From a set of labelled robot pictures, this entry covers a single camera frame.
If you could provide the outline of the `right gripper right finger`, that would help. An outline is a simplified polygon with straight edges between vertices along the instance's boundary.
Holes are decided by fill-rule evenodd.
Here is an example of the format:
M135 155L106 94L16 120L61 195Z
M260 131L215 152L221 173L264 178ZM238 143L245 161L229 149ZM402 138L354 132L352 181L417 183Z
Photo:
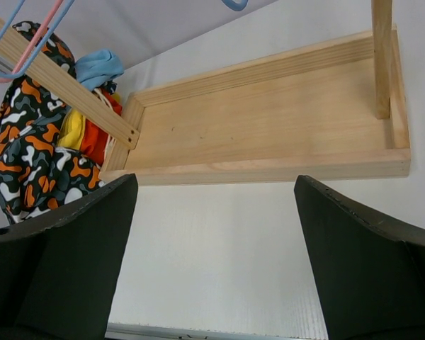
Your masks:
M425 339L425 229L310 176L294 187L330 339Z

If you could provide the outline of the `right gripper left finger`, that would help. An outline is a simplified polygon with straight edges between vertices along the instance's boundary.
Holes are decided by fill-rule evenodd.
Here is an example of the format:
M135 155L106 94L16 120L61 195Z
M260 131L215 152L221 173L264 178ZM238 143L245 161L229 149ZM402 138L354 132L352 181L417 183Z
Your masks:
M0 339L105 337L137 192L124 175L0 228Z

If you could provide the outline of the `black orange camouflage shorts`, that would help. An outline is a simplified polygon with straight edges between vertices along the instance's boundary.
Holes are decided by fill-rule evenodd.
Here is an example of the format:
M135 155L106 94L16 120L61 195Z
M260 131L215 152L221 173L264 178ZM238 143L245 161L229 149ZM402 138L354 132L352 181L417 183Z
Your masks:
M54 210L104 185L100 166L58 145L67 105L28 75L0 107L0 208L10 224Z

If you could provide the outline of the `orange red shorts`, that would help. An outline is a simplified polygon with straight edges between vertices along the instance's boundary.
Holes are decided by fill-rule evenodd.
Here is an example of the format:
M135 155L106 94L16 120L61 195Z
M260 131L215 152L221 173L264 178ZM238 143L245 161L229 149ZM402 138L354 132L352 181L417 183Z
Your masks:
M117 115L121 115L123 107L120 97L100 87L93 90L98 98L105 103ZM102 166L106 158L106 149L111 141L109 134L93 124L90 120L85 121L84 137L81 141L80 151L93 162Z

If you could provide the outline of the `yellow shorts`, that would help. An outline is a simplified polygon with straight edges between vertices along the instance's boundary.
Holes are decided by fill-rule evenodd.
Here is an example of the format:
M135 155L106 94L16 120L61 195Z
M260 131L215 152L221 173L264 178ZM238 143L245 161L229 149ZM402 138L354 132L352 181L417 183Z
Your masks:
M112 108L117 114L120 114L121 108L119 107L121 97L119 94L108 93L103 88L95 88L93 94L109 108ZM85 129L86 118L78 110L70 109L62 124L57 146L80 150Z

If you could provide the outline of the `light blue shorts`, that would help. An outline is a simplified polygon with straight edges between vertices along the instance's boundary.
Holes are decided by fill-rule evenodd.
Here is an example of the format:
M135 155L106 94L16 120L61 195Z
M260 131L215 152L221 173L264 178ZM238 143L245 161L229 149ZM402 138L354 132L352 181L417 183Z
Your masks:
M114 52L107 49L89 53L76 61L76 80L89 91L124 74L124 66Z

